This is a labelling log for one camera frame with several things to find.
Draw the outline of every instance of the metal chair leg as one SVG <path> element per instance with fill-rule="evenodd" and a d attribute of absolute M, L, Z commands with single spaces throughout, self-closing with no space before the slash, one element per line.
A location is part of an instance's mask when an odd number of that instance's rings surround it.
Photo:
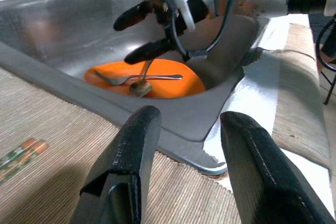
<path fill-rule="evenodd" d="M 334 80 L 332 81 L 332 84 L 331 84 L 331 87 L 330 87 L 328 96 L 327 96 L 327 98 L 326 98 L 326 100 L 325 100 L 325 102 L 324 102 L 325 105 L 328 105 L 328 103 L 329 103 L 329 100 L 330 100 L 332 91 L 333 91 L 333 89 L 334 89 L 334 87 L 335 87 L 335 84 L 336 84 L 336 75 L 335 75 L 335 77 L 334 77 Z"/>

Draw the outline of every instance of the spoon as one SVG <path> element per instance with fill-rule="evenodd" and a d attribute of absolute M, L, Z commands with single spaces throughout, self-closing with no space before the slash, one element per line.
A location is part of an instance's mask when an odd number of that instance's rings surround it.
<path fill-rule="evenodd" d="M 146 81 L 147 71 L 153 60 L 147 60 L 142 69 L 143 77 L 140 81 L 136 81 L 130 85 L 130 93 L 135 97 L 144 97 L 152 91 L 152 85 Z"/>

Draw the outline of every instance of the woven placemat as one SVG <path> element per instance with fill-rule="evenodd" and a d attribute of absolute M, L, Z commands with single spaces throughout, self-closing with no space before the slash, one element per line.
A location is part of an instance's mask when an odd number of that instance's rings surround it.
<path fill-rule="evenodd" d="M 0 186 L 0 223 L 68 223 L 91 166 L 118 128 L 0 69 L 0 157 L 30 137 L 49 148 Z M 146 224 L 240 223 L 233 194 L 156 153 Z"/>
<path fill-rule="evenodd" d="M 272 137 L 279 147 L 329 168 L 329 140 L 310 28 L 290 25 L 280 59 L 278 105 Z"/>

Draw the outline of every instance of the orange object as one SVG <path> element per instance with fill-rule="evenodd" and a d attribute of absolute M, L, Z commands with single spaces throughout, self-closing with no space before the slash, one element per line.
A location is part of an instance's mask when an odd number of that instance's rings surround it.
<path fill-rule="evenodd" d="M 112 62 L 90 68 L 84 75 L 87 83 L 100 88 L 131 95 L 129 86 L 139 79 L 133 78 L 122 85 L 111 86 L 94 74 L 94 70 L 100 72 L 108 78 L 120 78 L 133 74 L 140 74 L 144 62 L 129 65 L 123 61 Z M 166 59 L 156 59 L 148 70 L 148 75 L 181 74 L 182 80 L 147 80 L 152 85 L 152 91 L 145 97 L 148 98 L 178 98 L 199 94 L 205 91 L 201 79 L 185 64 Z"/>

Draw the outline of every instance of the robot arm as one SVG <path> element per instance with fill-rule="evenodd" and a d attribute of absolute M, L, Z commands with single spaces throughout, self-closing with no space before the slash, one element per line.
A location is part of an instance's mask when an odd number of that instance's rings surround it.
<path fill-rule="evenodd" d="M 332 16 L 336 12 L 336 0 L 145 0 L 122 14 L 114 28 L 126 29 L 144 20 L 147 14 L 155 13 L 165 29 L 165 39 L 136 49 L 125 58 L 127 63 L 151 60 L 170 50 L 179 51 L 185 61 L 204 59 L 218 43 L 232 10 L 253 18 L 272 18 L 290 13 L 324 13 Z M 205 49 L 187 51 L 178 36 L 186 29 L 193 30 L 195 23 L 205 19 L 208 14 L 211 17 L 224 16 L 217 37 Z"/>

